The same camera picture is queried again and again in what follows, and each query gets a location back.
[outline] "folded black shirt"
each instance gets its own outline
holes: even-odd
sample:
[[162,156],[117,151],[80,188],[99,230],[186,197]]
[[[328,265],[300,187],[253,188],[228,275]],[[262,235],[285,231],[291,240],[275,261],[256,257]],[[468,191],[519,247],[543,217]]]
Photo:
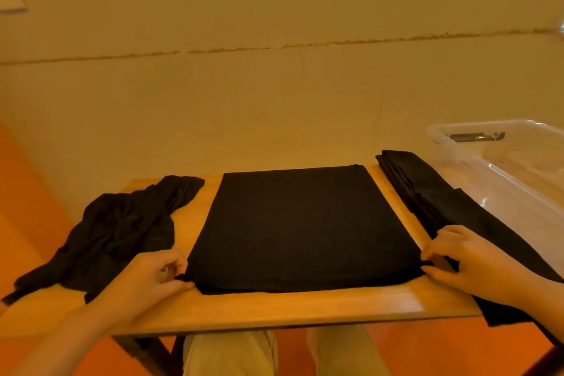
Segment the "folded black shirt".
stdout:
[[[528,242],[461,189],[451,187],[418,156],[411,152],[384,150],[376,158],[405,205],[419,219],[431,238],[435,238],[437,231],[446,225],[463,225],[492,242],[532,272],[552,281],[564,282]],[[457,270],[457,262],[449,260]],[[481,298],[475,297],[475,300],[490,326],[533,321],[519,309]]]
[[173,246],[170,215],[192,201],[203,185],[197,177],[166,176],[145,190],[101,195],[86,207],[53,258],[18,278],[16,291],[2,301],[11,305],[57,283],[85,291],[87,303],[94,300],[136,254]]
[[186,279],[204,294],[391,285],[423,274],[420,252],[363,166],[228,173]]

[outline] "stack of folded black clothes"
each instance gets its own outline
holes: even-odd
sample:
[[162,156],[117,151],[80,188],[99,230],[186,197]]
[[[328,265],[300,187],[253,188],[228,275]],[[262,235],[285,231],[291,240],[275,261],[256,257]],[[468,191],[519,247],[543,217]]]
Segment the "stack of folded black clothes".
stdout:
[[[463,225],[495,244],[532,272],[549,280],[564,282],[523,238],[482,208],[462,189],[451,187],[417,155],[384,150],[376,158],[396,192],[431,238],[435,238],[437,231],[446,225]],[[457,270],[457,262],[450,261]],[[519,309],[475,299],[490,326],[533,321]]]

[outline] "beige pants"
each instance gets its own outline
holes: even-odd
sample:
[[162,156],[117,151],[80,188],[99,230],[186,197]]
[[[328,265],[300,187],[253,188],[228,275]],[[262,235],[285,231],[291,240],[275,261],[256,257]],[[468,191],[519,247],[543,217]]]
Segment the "beige pants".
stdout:
[[[318,376],[391,376],[361,325],[307,329]],[[276,376],[276,337],[270,330],[187,336],[184,376]]]

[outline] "beige wall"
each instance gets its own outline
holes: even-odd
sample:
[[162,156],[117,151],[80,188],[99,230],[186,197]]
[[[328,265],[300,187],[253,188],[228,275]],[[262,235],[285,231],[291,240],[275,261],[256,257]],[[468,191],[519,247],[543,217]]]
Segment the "beige wall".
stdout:
[[25,1],[0,16],[0,119],[74,220],[134,178],[371,163],[437,122],[564,127],[564,40],[530,33],[564,0]]

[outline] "leg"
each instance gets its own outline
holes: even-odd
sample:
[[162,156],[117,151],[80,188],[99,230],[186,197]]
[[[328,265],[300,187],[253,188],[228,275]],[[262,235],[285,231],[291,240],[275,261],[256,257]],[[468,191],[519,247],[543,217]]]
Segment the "leg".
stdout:
[[153,376],[180,376],[182,364],[172,360],[169,350],[159,338],[136,339],[130,336],[114,336],[113,340],[125,352],[136,358]]
[[276,376],[276,339],[266,330],[187,336],[184,363],[184,376]]
[[307,329],[318,376],[391,376],[362,325]]

